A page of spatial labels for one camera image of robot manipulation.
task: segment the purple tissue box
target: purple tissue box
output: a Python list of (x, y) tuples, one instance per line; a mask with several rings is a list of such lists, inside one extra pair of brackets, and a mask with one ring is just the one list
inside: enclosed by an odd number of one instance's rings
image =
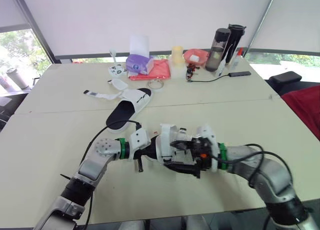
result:
[(154, 59), (145, 56), (130, 54), (125, 61), (126, 69), (129, 72), (148, 75), (154, 67)]

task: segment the black bottle cap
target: black bottle cap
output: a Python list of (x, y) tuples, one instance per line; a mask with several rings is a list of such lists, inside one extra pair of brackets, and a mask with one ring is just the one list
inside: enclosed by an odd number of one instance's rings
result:
[(238, 24), (229, 24), (228, 29), (231, 30), (232, 34), (239, 34), (240, 36), (242, 36), (243, 34), (245, 34), (246, 26), (241, 26)]
[(215, 31), (214, 39), (215, 41), (219, 42), (226, 42), (229, 38), (231, 30), (228, 28), (219, 28)]

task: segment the gray cylinder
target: gray cylinder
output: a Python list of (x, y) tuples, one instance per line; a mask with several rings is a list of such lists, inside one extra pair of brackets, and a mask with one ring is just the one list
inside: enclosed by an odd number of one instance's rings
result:
[(24, 81), (16, 68), (10, 68), (6, 71), (6, 74), (12, 79), (12, 81), (14, 81), (15, 84), (18, 85), (19, 88), (21, 88), (21, 90), (30, 89), (29, 85)]

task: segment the pink container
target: pink container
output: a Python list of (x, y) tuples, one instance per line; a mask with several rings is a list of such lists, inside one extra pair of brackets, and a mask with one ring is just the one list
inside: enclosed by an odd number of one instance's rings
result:
[[(196, 55), (199, 57), (199, 61), (191, 61), (189, 60), (189, 58), (192, 55)], [(205, 50), (201, 50), (201, 49), (189, 49), (188, 51), (186, 51), (183, 55), (185, 61), (189, 64), (194, 64), (194, 65), (198, 65), (201, 66), (203, 64), (206, 63), (207, 59), (208, 59), (208, 52)]]

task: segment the white roller shade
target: white roller shade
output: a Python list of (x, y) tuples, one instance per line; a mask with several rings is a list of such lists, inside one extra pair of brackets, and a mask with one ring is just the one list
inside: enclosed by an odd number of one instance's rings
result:
[(129, 51), (130, 34), (150, 51), (210, 48), (214, 32), (247, 26), (247, 46), (269, 0), (25, 0), (56, 56)]
[(320, 0), (274, 0), (252, 48), (320, 52)]
[(0, 0), (0, 29), (27, 24), (14, 0)]

